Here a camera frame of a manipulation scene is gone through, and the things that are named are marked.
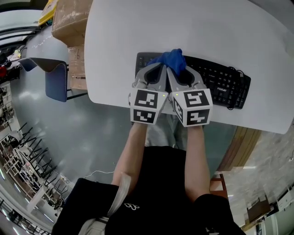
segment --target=marble floor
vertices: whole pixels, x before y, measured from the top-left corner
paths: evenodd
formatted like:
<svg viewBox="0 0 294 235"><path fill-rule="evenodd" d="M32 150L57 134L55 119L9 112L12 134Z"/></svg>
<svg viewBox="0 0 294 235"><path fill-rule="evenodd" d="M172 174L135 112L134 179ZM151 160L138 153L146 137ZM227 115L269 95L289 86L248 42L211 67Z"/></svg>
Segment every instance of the marble floor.
<svg viewBox="0 0 294 235"><path fill-rule="evenodd" d="M223 172L236 220L266 194L270 203L294 183L294 125L284 135L262 132L244 168Z"/></svg>

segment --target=white cable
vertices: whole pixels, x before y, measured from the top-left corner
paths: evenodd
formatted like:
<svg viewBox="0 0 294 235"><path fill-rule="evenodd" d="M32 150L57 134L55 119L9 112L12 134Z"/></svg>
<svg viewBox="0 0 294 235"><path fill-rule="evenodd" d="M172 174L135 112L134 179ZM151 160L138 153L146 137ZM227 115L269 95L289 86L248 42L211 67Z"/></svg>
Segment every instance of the white cable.
<svg viewBox="0 0 294 235"><path fill-rule="evenodd" d="M96 173L96 172L101 172L101 173L104 173L104 174L111 174L111 173L114 173L114 171L112 171L112 172L94 171L92 174L94 174L94 173Z"/></svg>

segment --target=gray floor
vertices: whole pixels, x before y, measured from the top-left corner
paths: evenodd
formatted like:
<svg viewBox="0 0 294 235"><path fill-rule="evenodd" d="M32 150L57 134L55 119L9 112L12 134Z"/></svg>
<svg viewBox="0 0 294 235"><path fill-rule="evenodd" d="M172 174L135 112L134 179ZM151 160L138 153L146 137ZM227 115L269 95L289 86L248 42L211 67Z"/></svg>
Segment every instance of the gray floor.
<svg viewBox="0 0 294 235"><path fill-rule="evenodd" d="M27 57L68 61L68 50L46 28L27 44ZM95 104L88 96L58 102L45 95L45 74L38 67L21 72L11 83L13 105L20 125L28 122L49 148L48 157L57 171L73 183L101 170L112 172L128 136L129 109ZM211 123L205 127L206 150L211 173L217 169L235 130ZM112 174L95 173L89 179L110 183Z"/></svg>

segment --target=person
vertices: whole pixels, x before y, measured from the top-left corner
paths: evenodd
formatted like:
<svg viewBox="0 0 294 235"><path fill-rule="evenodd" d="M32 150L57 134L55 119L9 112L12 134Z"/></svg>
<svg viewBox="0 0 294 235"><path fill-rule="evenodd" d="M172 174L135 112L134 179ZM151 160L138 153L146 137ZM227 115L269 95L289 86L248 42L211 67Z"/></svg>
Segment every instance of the person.
<svg viewBox="0 0 294 235"><path fill-rule="evenodd" d="M159 123L166 114L161 114ZM210 194L210 173L202 126L186 131L187 148L163 141L161 129L134 123L116 165L111 185L79 179L67 198L52 235L79 234L92 218L106 216L122 173L131 177L129 193L109 218L105 234L244 234L234 223L226 198Z"/></svg>

